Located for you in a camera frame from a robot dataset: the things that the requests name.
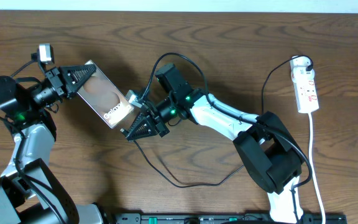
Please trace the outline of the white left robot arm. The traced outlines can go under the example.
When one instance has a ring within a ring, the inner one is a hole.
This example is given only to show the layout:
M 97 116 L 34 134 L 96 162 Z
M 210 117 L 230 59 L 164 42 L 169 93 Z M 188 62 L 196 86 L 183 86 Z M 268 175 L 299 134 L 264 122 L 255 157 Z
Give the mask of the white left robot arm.
M 2 122 L 15 143 L 0 176 L 0 223 L 107 223 L 96 203 L 75 204 L 48 167 L 57 138 L 52 106 L 73 98 L 96 66 L 40 69 L 43 81 L 0 76 Z

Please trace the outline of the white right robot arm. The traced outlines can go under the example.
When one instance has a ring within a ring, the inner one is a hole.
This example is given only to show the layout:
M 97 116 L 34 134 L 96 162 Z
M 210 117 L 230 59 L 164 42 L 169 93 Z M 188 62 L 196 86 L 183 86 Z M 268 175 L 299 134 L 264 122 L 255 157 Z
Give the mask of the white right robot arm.
M 168 134 L 167 124 L 179 117 L 209 127 L 230 139 L 253 181 L 268 194 L 270 218 L 299 223 L 303 216 L 297 189 L 302 164 L 309 160 L 279 117 L 239 111 L 217 100 L 207 89 L 193 88 L 172 63 L 155 74 L 167 97 L 153 103 L 146 91 L 128 91 L 126 99 L 140 108 L 129 129 L 121 132 L 134 142 Z

